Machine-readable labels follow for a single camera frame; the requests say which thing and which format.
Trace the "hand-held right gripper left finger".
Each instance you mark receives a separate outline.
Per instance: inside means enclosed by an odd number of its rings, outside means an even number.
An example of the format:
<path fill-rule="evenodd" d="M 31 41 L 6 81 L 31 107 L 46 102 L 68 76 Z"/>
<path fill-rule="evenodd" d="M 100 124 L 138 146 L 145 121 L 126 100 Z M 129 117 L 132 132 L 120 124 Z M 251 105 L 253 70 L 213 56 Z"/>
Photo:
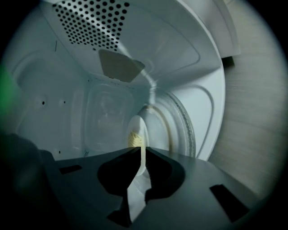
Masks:
<path fill-rule="evenodd" d="M 108 219 L 123 227 L 132 222 L 129 212 L 127 189 L 141 166 L 141 148 L 127 148 L 118 157 L 103 163 L 97 172 L 98 180 L 105 190 L 122 197 L 118 210 L 108 215 Z"/>

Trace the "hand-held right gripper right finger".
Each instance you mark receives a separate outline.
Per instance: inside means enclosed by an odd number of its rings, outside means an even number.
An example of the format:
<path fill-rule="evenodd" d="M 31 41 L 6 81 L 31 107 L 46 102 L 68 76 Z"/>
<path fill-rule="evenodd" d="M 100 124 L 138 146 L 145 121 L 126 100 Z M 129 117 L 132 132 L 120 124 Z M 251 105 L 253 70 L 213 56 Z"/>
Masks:
<path fill-rule="evenodd" d="M 170 197 L 185 180 L 185 170 L 180 163 L 150 147 L 146 148 L 146 169 L 151 188 L 145 192 L 145 202 Z"/>

